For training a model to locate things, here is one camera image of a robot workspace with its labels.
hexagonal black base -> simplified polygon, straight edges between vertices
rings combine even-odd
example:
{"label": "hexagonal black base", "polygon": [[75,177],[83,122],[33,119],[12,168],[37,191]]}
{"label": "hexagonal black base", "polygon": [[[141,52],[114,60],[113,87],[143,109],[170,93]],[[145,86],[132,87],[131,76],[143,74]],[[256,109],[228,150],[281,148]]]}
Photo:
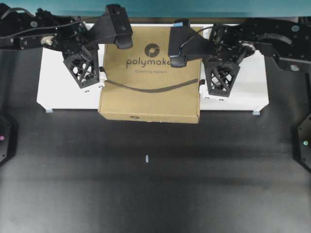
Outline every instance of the hexagonal black base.
{"label": "hexagonal black base", "polygon": [[10,122],[3,115],[0,115],[0,163],[7,157],[10,134]]}
{"label": "hexagonal black base", "polygon": [[311,169],[311,114],[298,126],[301,162]]}

teal wall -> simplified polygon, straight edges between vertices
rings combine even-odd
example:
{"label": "teal wall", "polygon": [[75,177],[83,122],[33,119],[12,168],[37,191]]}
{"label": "teal wall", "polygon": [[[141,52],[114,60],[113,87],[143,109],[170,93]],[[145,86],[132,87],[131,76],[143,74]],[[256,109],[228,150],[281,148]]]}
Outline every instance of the teal wall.
{"label": "teal wall", "polygon": [[129,17],[295,17],[311,16],[311,0],[10,0],[10,7],[55,15],[99,16],[104,6],[125,6]]}

metal screw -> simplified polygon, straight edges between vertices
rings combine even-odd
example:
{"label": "metal screw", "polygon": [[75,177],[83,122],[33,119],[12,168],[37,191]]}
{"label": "metal screw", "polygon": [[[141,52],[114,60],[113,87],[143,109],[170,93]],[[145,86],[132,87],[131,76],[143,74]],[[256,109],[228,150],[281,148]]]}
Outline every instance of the metal screw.
{"label": "metal screw", "polygon": [[33,28],[36,28],[38,26],[38,23],[36,21],[31,21],[30,26],[32,26]]}
{"label": "metal screw", "polygon": [[293,32],[297,32],[297,31],[299,31],[299,29],[300,29],[300,27],[298,25],[292,26],[292,31]]}
{"label": "metal screw", "polygon": [[297,65],[291,65],[292,71],[299,71],[299,67]]}

black cable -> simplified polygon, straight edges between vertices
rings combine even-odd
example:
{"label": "black cable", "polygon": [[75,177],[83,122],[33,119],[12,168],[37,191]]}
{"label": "black cable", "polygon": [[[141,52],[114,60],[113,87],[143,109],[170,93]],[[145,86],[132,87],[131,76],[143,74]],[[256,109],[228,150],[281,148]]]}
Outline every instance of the black cable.
{"label": "black cable", "polygon": [[197,83],[198,79],[192,79],[192,80],[189,80],[189,81],[186,81],[186,82],[183,82],[183,83],[179,83],[179,84],[176,84],[176,85],[166,86],[166,87],[157,88],[157,89],[134,88],[134,87],[130,87],[130,86],[125,86],[125,85],[123,85],[121,83],[117,83],[117,82],[109,80],[109,79],[107,79],[105,82],[113,84],[113,85],[118,86],[118,87],[129,89],[129,90],[132,90],[132,91],[145,92],[145,93],[161,93],[161,92],[165,92],[165,91],[171,91],[171,90],[174,90],[174,89],[177,89],[177,88],[180,88],[180,87],[183,87],[183,86],[187,86],[187,85],[190,85],[190,84],[193,84],[193,83]]}

polymaker logo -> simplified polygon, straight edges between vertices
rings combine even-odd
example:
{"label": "polymaker logo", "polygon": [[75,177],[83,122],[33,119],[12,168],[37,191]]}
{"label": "polymaker logo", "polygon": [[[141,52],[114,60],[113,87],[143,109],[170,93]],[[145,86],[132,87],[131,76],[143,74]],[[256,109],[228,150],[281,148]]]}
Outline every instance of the polymaker logo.
{"label": "polymaker logo", "polygon": [[145,47],[145,54],[148,57],[156,57],[160,53],[160,48],[157,44],[149,44]]}

